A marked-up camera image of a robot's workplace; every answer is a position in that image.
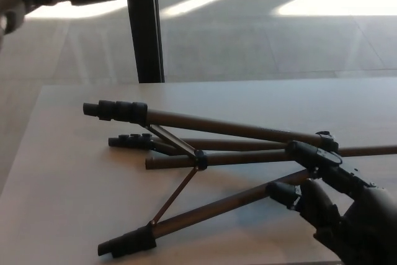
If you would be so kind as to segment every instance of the table surface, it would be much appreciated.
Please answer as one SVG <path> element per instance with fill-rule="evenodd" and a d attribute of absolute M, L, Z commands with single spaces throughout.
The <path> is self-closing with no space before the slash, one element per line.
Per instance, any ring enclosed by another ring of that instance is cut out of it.
<path fill-rule="evenodd" d="M 145 171 L 142 151 L 107 138 L 145 132 L 83 115 L 83 102 L 143 101 L 154 109 L 302 132 L 341 146 L 397 143 L 397 79 L 325 79 L 141 86 L 46 86 L 0 198 L 2 264 L 272 264 L 335 261 L 298 214 L 264 199 L 158 239 L 120 261 L 97 245 L 148 223 L 188 169 Z M 173 129 L 180 137 L 218 137 Z M 346 159 L 397 195 L 396 156 Z M 165 217 L 290 174 L 293 162 L 198 173 Z M 351 203 L 330 192 L 345 210 Z"/>

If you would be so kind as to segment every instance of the collapsed tripod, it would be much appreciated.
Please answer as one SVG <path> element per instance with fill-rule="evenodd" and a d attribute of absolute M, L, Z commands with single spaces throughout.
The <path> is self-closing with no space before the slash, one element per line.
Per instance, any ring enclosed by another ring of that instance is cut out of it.
<path fill-rule="evenodd" d="M 189 181 L 197 172 L 204 171 L 209 166 L 291 161 L 293 158 L 285 153 L 285 148 L 291 141 L 300 141 L 343 157 L 397 154 L 397 146 L 339 148 L 338 143 L 329 132 L 307 134 L 232 124 L 152 110 L 148 109 L 146 104 L 138 102 L 99 101 L 99 104 L 84 104 L 83 110 L 85 115 L 98 117 L 100 120 L 139 124 L 156 135 L 158 138 L 152 138 L 150 134 L 142 134 L 121 135 L 118 138 L 109 139 L 109 146 L 153 150 L 168 155 L 160 158 L 148 158 L 146 160 L 147 169 L 192 168 L 147 226 L 102 243 L 98 246 L 99 256 L 111 253 L 114 258 L 119 258 L 126 254 L 155 248 L 157 238 L 268 197 L 267 186 L 275 182 L 262 184 L 160 222 L 161 217 Z M 161 125 L 256 140 L 180 139 L 162 128 Z M 206 154 L 204 150 L 234 152 Z M 277 179 L 276 182 L 299 186 L 309 176 L 307 170 L 302 170 Z"/>

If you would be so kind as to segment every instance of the tiled floor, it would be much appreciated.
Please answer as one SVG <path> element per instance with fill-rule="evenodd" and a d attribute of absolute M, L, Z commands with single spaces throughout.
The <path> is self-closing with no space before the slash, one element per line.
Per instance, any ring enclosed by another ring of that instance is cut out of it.
<path fill-rule="evenodd" d="M 397 2 L 343 1 L 160 0 L 166 79 L 397 76 Z M 125 0 L 117 6 L 95 17 L 82 17 L 94 10 L 54 7 L 52 17 L 28 18 L 7 36 L 0 54 L 0 190 L 44 84 L 137 82 Z"/>

